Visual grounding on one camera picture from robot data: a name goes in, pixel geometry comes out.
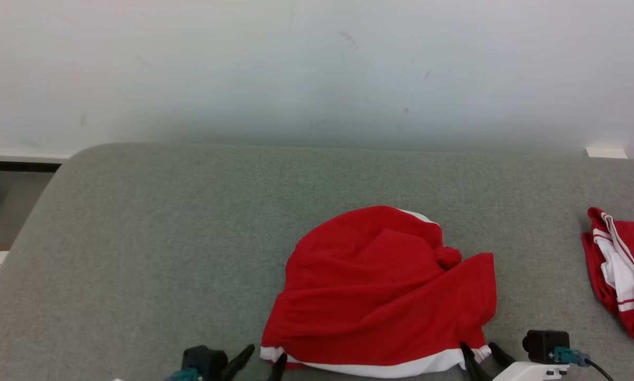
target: red garment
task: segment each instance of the red garment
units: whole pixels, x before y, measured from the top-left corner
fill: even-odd
[[[582,236],[592,289],[634,338],[634,222],[590,207],[592,232]]]
[[[261,357],[380,378],[485,359],[495,314],[493,254],[460,263],[442,229],[389,206],[339,215],[303,237],[265,326]]]

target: gray table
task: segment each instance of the gray table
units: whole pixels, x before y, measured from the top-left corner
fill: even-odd
[[[525,359],[527,330],[565,330],[634,379],[634,340],[592,294],[580,241],[590,205],[634,220],[634,161],[111,144],[61,167],[0,270],[0,381],[160,380],[185,348],[259,344],[298,239],[377,204],[437,221],[464,257],[495,254],[486,339]],[[237,379],[269,369],[254,356]]]

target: teal connector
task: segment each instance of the teal connector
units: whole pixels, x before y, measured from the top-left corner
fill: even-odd
[[[575,364],[579,367],[589,367],[585,360],[591,360],[589,354],[580,352],[577,349],[570,349],[565,347],[554,347],[554,352],[552,352],[552,359],[556,362],[566,362],[567,364]]]

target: black strip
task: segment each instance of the black strip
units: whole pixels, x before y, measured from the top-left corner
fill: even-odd
[[[0,161],[0,171],[9,172],[46,172],[53,173],[58,170],[60,164],[56,162],[17,162]]]

